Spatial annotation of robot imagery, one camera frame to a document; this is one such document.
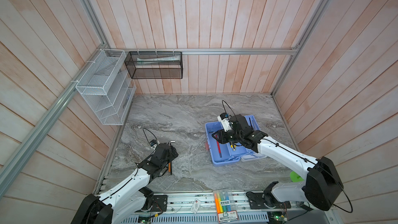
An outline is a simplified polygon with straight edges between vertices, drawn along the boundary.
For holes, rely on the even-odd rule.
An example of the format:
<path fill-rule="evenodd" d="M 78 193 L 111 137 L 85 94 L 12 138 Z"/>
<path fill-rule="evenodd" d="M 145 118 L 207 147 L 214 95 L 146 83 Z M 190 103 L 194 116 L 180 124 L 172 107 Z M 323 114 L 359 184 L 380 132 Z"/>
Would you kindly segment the white blue tool box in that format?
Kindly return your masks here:
<path fill-rule="evenodd" d="M 207 135 L 207 146 L 210 150 L 212 163 L 215 167 L 237 163 L 239 161 L 248 162 L 266 158 L 266 155 L 256 153 L 244 147 L 240 142 L 242 133 L 235 133 L 236 120 L 246 119 L 249 131 L 258 130 L 258 124 L 253 115 L 237 118 L 222 113 L 218 116 L 218 121 L 205 124 Z"/>

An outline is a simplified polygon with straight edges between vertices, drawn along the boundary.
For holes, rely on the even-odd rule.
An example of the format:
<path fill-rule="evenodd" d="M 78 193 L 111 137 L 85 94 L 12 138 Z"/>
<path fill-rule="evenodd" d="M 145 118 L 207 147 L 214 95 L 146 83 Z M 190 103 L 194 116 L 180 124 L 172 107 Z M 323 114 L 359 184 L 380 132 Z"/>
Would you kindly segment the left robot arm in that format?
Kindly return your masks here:
<path fill-rule="evenodd" d="M 87 195 L 72 223 L 119 224 L 136 211 L 153 211 L 154 192 L 147 186 L 163 176 L 168 171 L 168 165 L 177 157 L 177 150 L 171 142 L 159 143 L 122 182 L 99 195 Z"/>

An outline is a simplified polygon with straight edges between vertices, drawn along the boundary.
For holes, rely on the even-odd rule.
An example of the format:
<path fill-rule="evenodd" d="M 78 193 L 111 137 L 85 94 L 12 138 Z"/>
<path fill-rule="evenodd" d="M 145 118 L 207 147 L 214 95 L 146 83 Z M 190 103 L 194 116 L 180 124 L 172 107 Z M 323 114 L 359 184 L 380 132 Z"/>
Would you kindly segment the red handled screwdriver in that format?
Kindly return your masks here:
<path fill-rule="evenodd" d="M 222 151 L 221 151 L 220 143 L 218 141 L 217 141 L 217 148 L 218 148 L 219 157 L 222 158 Z"/>

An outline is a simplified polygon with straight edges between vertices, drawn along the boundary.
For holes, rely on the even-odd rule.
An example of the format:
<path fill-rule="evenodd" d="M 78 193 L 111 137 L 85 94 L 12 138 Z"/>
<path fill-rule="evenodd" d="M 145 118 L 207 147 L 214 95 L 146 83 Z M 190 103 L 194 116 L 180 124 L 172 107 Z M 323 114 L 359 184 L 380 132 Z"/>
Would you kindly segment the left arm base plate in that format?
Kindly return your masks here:
<path fill-rule="evenodd" d="M 146 201 L 144 207 L 137 212 L 165 212 L 167 211 L 168 195 L 155 195 Z"/>

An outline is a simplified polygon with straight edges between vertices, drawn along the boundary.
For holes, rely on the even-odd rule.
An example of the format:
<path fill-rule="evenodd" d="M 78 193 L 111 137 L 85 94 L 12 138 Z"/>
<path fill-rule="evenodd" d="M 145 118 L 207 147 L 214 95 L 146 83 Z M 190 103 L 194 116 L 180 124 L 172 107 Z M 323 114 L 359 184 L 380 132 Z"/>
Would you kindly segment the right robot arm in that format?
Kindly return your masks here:
<path fill-rule="evenodd" d="M 275 181 L 263 191 L 263 203 L 277 208 L 287 201 L 308 202 L 315 208 L 328 211 L 344 191 L 343 183 L 332 160 L 317 159 L 296 151 L 275 140 L 263 131 L 251 127 L 242 115 L 218 116 L 222 128 L 213 136 L 220 144 L 239 144 L 256 153 L 270 157 L 298 174 L 303 181 L 280 183 Z"/>

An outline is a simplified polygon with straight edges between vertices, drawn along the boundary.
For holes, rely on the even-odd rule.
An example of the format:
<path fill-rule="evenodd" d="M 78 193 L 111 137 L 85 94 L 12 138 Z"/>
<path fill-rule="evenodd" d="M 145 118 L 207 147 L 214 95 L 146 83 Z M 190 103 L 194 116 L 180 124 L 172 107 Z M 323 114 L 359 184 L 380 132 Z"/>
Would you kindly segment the black yellow large screwdriver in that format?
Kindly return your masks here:
<path fill-rule="evenodd" d="M 231 148 L 236 151 L 236 145 L 234 143 L 230 143 Z"/>

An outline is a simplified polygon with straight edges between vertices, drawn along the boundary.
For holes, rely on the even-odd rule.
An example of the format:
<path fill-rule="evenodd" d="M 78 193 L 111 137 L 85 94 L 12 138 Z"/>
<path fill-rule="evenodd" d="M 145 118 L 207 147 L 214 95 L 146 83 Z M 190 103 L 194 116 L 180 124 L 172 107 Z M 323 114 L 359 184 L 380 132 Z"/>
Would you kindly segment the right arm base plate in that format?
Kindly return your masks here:
<path fill-rule="evenodd" d="M 273 196 L 270 194 L 264 193 L 254 193 L 254 192 L 246 192 L 246 197 L 248 198 L 249 206 L 251 209 L 289 209 L 291 208 L 291 204 L 289 201 L 286 202 L 278 202 Z"/>

